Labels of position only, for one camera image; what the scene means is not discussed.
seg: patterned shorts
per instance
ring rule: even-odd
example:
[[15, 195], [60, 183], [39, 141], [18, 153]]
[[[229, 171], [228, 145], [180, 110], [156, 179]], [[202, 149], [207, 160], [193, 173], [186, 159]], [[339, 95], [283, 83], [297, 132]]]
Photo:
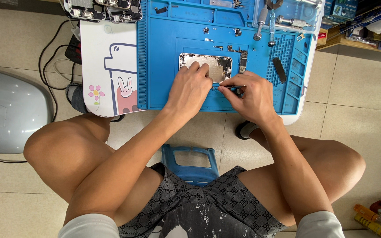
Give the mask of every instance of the patterned shorts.
[[162, 163], [151, 167], [164, 176], [145, 208], [131, 221], [119, 227], [120, 237], [149, 236], [170, 211], [186, 203], [204, 203], [233, 216], [260, 237], [272, 238], [287, 227], [272, 216], [242, 184], [237, 175], [246, 171], [236, 166], [205, 187], [195, 187], [172, 173]]

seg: repair mat grid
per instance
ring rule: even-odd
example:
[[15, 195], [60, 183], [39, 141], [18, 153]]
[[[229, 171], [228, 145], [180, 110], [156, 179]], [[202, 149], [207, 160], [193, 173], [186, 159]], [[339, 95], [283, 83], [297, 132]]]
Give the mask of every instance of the repair mat grid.
[[274, 37], [276, 45], [271, 48], [270, 53], [268, 54], [267, 75], [265, 76], [265, 78], [273, 84], [273, 87], [277, 87], [278, 84], [281, 84], [281, 81], [277, 75], [276, 68], [274, 68], [272, 60], [275, 57], [280, 59], [284, 72], [287, 76], [289, 73], [290, 58], [292, 56], [293, 38], [293, 36], [289, 35]]

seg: sim tray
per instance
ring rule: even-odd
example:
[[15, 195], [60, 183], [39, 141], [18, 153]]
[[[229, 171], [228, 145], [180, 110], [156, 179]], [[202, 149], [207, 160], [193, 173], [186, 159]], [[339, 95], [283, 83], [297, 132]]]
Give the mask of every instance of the sim tray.
[[298, 37], [296, 37], [296, 40], [297, 40], [298, 42], [301, 41], [302, 39], [305, 39], [304, 33], [302, 33], [301, 35], [299, 35]]

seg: cartoon bunny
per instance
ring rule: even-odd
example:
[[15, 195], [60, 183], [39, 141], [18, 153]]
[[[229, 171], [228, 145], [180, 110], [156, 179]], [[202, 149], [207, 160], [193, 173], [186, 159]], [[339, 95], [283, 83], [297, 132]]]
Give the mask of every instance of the cartoon bunny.
[[124, 85], [121, 77], [117, 78], [119, 87], [117, 89], [117, 105], [119, 113], [124, 114], [132, 111], [139, 111], [137, 106], [138, 93], [132, 89], [132, 78], [127, 79], [127, 85]]

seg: packaging box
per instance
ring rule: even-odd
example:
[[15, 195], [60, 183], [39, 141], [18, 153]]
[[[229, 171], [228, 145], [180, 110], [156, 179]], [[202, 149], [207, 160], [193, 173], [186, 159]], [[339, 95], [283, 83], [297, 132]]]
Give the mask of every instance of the packaging box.
[[358, 0], [334, 0], [330, 16], [340, 19], [351, 19], [355, 17]]
[[331, 5], [333, 4], [333, 0], [325, 0], [324, 1], [324, 16], [328, 17], [331, 13]]

